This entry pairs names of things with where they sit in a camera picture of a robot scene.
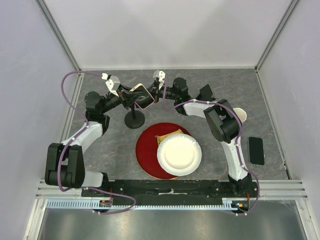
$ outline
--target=black phone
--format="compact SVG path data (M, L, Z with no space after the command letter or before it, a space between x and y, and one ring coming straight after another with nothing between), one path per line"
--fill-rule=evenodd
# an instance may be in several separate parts
M264 144L262 138L250 136L248 138L249 161L253 165L265 165Z

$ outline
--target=paper plate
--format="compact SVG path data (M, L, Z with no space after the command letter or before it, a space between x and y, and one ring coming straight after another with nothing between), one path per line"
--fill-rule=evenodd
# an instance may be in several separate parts
M136 159L141 168L156 179L175 179L177 176L166 172L159 164L157 136L170 134L181 129L184 134L190 133L182 126L171 122L160 122L148 127L140 135L135 146Z
M198 142L189 135L177 133L166 137L159 145L157 158L169 174L185 176L194 172L202 157Z

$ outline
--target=white paper plate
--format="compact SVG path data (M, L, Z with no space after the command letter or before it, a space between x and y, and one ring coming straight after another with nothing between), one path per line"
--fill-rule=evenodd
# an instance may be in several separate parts
M198 142L187 134L176 133L166 137L159 145L157 158L169 174L185 176L194 172L202 157Z

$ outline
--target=smartphone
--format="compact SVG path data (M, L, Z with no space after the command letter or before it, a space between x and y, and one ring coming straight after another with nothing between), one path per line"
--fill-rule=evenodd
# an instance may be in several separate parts
M135 104L141 109L146 109L155 102L155 99L142 83L137 84L130 90L130 92L138 95L138 98L135 100Z
M250 136L248 138L249 161L253 165L265 165L265 153L262 138Z

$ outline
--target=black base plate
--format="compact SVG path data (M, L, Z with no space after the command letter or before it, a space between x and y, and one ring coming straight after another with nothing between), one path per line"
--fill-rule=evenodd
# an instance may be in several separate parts
M145 123L145 115L135 110L135 118L132 116L132 112L128 112L124 117L125 125L130 129L138 129Z
M114 180L108 189L117 194L134 197L138 206L179 206L179 205L221 205L222 198L257 197L257 183L250 185L235 195L228 181L219 180ZM106 197L92 190L82 190L82 197ZM113 205L131 205L132 200L114 197Z

